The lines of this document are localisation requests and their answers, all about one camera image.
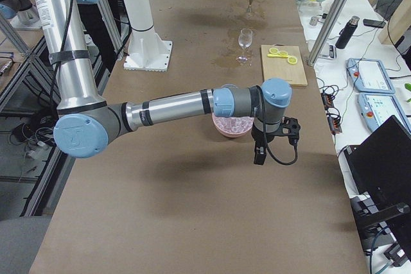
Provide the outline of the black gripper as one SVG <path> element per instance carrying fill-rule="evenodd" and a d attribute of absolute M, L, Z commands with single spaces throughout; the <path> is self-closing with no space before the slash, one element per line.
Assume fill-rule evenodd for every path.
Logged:
<path fill-rule="evenodd" d="M 255 119 L 253 122 L 253 127 L 251 135 L 254 139 L 254 164 L 263 165 L 266 159 L 266 146 L 265 139 L 267 142 L 271 142 L 274 137 L 280 132 L 280 124 L 282 120 L 276 123 L 266 123 L 263 124 L 259 119 Z"/>

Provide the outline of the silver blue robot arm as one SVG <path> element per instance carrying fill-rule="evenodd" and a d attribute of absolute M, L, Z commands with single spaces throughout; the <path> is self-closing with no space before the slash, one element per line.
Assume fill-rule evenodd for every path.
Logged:
<path fill-rule="evenodd" d="M 271 154 L 269 143 L 274 137 L 286 136 L 292 146 L 297 145 L 298 121 L 284 115 L 292 88 L 280 78 L 245 89 L 204 89 L 141 104 L 109 105 L 98 94 L 78 12 L 80 3 L 97 2 L 35 0 L 55 74 L 52 86 L 60 93 L 53 136 L 64 153 L 76 158 L 92 157 L 116 138 L 142 126 L 202 114 L 252 117 L 254 163 L 257 165 L 262 165 Z"/>

